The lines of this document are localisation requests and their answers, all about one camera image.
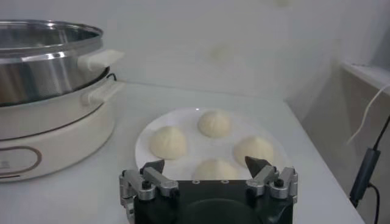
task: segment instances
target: shelf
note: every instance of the shelf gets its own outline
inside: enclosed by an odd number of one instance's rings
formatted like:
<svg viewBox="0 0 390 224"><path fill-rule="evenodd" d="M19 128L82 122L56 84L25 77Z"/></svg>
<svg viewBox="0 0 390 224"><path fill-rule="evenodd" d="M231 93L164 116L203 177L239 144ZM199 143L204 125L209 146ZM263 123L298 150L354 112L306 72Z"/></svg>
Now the shelf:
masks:
<svg viewBox="0 0 390 224"><path fill-rule="evenodd" d="M353 63L343 63L342 67L346 71L349 71L353 75L357 76L359 79L378 89L390 83L390 71L385 69L370 65L357 65Z"/></svg>

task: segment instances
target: screw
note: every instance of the screw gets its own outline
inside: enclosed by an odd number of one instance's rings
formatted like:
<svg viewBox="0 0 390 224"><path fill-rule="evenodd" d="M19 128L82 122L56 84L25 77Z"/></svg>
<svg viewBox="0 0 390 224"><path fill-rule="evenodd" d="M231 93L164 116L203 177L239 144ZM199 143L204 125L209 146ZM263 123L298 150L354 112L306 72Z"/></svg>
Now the screw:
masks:
<svg viewBox="0 0 390 224"><path fill-rule="evenodd" d="M275 187L283 187L285 185L285 182L282 179L277 179L274 181Z"/></svg>
<svg viewBox="0 0 390 224"><path fill-rule="evenodd" d="M152 187L151 182L147 180L142 181L142 189L146 190L146 189L150 189L151 187Z"/></svg>

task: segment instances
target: white countertop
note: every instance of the white countertop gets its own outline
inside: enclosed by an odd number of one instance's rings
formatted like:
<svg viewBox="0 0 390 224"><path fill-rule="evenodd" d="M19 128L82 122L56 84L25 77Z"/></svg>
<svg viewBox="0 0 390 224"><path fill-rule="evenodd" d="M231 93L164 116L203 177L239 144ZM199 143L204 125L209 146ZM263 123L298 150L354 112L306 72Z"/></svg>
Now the white countertop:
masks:
<svg viewBox="0 0 390 224"><path fill-rule="evenodd" d="M124 169L135 168L133 149L141 130L156 117L181 107L235 111L266 127L299 173L298 223L364 223L282 101L129 84L114 106L115 131L96 153L45 177L0 184L1 224L127 223L119 204L118 176Z"/></svg>

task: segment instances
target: metal bracket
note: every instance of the metal bracket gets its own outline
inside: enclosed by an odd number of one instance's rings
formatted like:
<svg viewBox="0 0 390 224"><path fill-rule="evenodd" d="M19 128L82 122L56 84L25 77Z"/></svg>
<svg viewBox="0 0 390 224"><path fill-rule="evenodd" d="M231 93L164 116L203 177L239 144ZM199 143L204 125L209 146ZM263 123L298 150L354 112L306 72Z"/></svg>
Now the metal bracket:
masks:
<svg viewBox="0 0 390 224"><path fill-rule="evenodd" d="M247 180L246 185L254 192L255 197L261 196L264 194L268 182L276 180L278 175L279 171L277 171L275 167L266 165L253 179Z"/></svg>
<svg viewBox="0 0 390 224"><path fill-rule="evenodd" d="M156 187L146 181L137 170L125 170L119 176L119 194L121 205L126 210L127 219L132 222L133 199L148 201L155 198Z"/></svg>
<svg viewBox="0 0 390 224"><path fill-rule="evenodd" d="M269 184L271 197L284 199L292 196L294 203L297 203L298 195L298 173L292 167L283 169L279 178Z"/></svg>
<svg viewBox="0 0 390 224"><path fill-rule="evenodd" d="M179 183L176 180L166 178L152 167L144 168L143 177L156 185L164 197L175 197L179 193Z"/></svg>

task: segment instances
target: white handle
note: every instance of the white handle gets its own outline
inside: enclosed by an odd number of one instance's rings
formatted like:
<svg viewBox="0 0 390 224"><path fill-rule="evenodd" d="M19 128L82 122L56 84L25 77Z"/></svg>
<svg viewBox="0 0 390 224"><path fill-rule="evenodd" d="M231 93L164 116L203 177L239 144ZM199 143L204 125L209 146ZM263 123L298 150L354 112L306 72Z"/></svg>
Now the white handle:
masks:
<svg viewBox="0 0 390 224"><path fill-rule="evenodd" d="M107 102L115 93L122 89L124 85L124 82L108 79L103 85L86 93L86 95L82 97L82 101L86 105Z"/></svg>
<svg viewBox="0 0 390 224"><path fill-rule="evenodd" d="M84 72L93 72L104 69L119 59L123 58L124 53L116 50L103 50L83 55L77 60L77 65Z"/></svg>

